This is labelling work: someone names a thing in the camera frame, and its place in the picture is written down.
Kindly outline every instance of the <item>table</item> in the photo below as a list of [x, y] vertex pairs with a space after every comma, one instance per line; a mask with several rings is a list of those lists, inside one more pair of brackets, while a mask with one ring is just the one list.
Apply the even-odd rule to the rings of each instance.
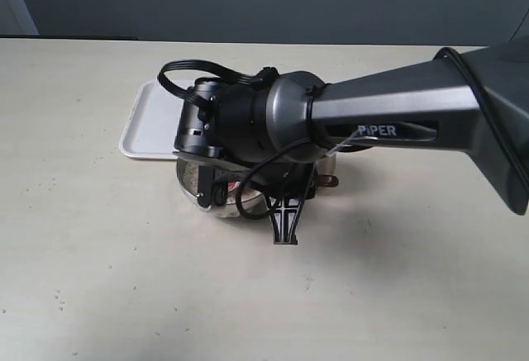
[[340, 156], [295, 247], [117, 150], [172, 59], [335, 82], [436, 50], [0, 40], [0, 359], [525, 359], [528, 220], [465, 155]]

